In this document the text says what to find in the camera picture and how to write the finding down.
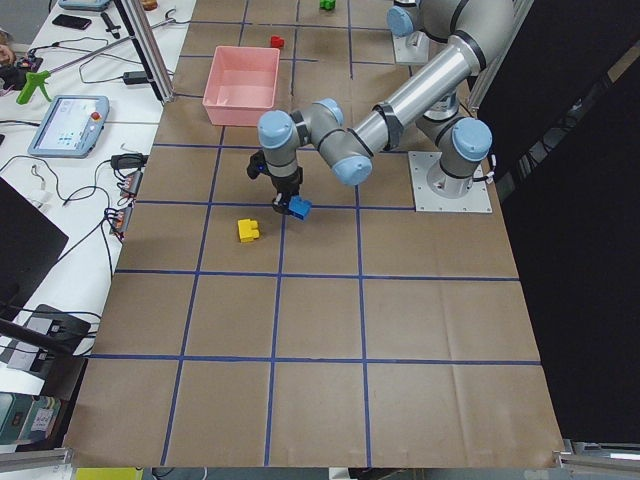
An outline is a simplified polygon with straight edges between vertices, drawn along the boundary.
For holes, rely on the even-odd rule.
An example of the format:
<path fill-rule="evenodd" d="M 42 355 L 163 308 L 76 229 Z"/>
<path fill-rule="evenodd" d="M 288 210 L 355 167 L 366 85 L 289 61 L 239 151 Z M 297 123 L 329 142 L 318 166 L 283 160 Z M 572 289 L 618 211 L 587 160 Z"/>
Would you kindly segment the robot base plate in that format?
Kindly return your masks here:
<path fill-rule="evenodd" d="M 440 152 L 408 153 L 415 211 L 491 214 L 486 181 L 475 182 L 475 176 L 466 179 L 448 176 L 441 168 L 440 157 Z"/>

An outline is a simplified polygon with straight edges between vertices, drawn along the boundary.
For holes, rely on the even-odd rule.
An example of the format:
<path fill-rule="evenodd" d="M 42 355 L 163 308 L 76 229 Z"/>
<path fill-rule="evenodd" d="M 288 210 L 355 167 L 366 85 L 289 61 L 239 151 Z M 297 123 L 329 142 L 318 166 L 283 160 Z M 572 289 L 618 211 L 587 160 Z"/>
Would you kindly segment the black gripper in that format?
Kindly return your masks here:
<path fill-rule="evenodd" d="M 269 177 L 276 189 L 272 208 L 279 214 L 288 214 L 290 199 L 299 194 L 300 185 L 303 183 L 303 168 L 295 165 L 294 171 L 284 177 L 277 176 L 270 168 L 271 165 L 266 162 L 264 153 L 256 152 L 250 157 L 246 172 L 251 180 L 255 180 L 259 175 Z"/>

